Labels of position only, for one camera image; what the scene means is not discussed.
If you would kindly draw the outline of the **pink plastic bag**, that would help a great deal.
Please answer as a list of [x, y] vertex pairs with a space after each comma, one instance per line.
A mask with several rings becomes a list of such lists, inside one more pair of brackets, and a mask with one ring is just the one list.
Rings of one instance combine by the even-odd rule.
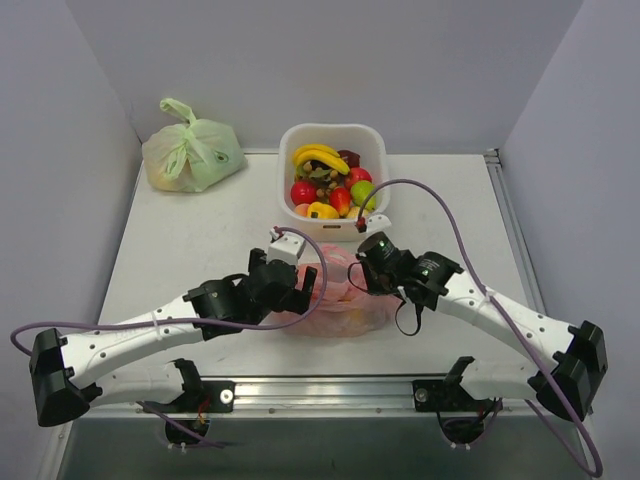
[[364, 335], [394, 319], [400, 301], [393, 296], [363, 292], [362, 267], [352, 253], [333, 244], [323, 244], [321, 250], [327, 263], [328, 283], [319, 306], [302, 321], [294, 313], [281, 312], [270, 314], [268, 323], [283, 325], [290, 334], [339, 338]]

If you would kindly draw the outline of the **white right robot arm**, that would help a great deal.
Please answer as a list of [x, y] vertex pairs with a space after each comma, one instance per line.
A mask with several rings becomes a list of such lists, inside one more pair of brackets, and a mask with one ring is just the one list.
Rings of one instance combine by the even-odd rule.
[[465, 409], [493, 398], [536, 401], [564, 420], [584, 419], [608, 370], [603, 330], [573, 325], [536, 312], [481, 287], [471, 272], [436, 252], [414, 256], [378, 232], [364, 240], [356, 258], [367, 290], [455, 317], [527, 359], [526, 364], [459, 358], [446, 376], [446, 402]]

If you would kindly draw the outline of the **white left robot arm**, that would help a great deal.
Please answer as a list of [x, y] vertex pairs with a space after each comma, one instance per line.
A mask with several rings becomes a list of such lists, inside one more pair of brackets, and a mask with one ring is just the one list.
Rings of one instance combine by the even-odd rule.
[[317, 275], [314, 267], [299, 269], [255, 248], [247, 273], [208, 280], [129, 321], [88, 333], [40, 332], [29, 362], [39, 426], [115, 403], [151, 402], [170, 412], [197, 408], [208, 393], [194, 362], [138, 368], [136, 361], [257, 327], [272, 312], [304, 314]]

